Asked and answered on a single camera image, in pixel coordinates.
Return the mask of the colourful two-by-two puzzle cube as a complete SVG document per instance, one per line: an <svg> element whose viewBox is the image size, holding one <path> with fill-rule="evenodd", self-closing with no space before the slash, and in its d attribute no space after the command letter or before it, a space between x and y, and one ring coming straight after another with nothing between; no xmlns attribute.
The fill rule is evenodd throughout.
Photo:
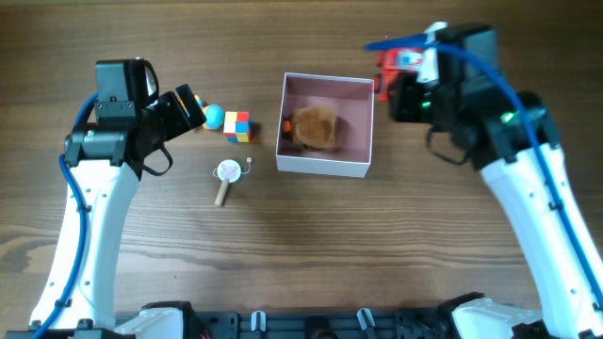
<svg viewBox="0 0 603 339"><path fill-rule="evenodd" d="M235 143L249 143L252 123L247 111L226 111L223 134L227 140Z"/></svg>

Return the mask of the red toy fire truck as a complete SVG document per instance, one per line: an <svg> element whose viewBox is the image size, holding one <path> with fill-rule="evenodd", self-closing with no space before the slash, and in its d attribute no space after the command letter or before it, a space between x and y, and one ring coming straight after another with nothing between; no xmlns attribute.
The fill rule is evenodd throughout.
<svg viewBox="0 0 603 339"><path fill-rule="evenodd" d="M422 59L420 48L393 48L379 52L375 62L379 72L373 77L376 99L386 103L389 86L401 74L418 75Z"/></svg>

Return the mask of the brown plush toy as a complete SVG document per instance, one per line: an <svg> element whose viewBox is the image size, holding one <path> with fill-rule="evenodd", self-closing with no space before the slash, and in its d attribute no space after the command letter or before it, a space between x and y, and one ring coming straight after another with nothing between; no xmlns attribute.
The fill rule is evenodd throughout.
<svg viewBox="0 0 603 339"><path fill-rule="evenodd" d="M310 105L294 108L291 117L282 122L285 137L313 150L331 149L336 145L337 115L332 106Z"/></svg>

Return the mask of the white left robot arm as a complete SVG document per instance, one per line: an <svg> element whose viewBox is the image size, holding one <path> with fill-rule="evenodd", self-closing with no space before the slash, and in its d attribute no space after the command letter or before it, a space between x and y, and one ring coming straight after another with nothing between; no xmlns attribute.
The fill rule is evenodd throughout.
<svg viewBox="0 0 603 339"><path fill-rule="evenodd" d="M140 57L95 65L97 91L66 136L59 167L67 183L65 214L48 281L29 320L33 337L80 323L110 329L122 231L147 156L194 130L206 117L189 85L161 92Z"/></svg>

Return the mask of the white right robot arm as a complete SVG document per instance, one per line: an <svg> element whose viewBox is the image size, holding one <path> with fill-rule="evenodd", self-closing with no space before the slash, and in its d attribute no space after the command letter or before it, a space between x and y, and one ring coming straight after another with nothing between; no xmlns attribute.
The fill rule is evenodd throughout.
<svg viewBox="0 0 603 339"><path fill-rule="evenodd" d="M451 338L598 338L602 260L567 178L554 121L533 92L516 91L498 64L487 24L433 24L426 32L372 44L419 54L389 102L395 121L447 133L497 198L535 283L541 308L500 304L480 293L440 306Z"/></svg>

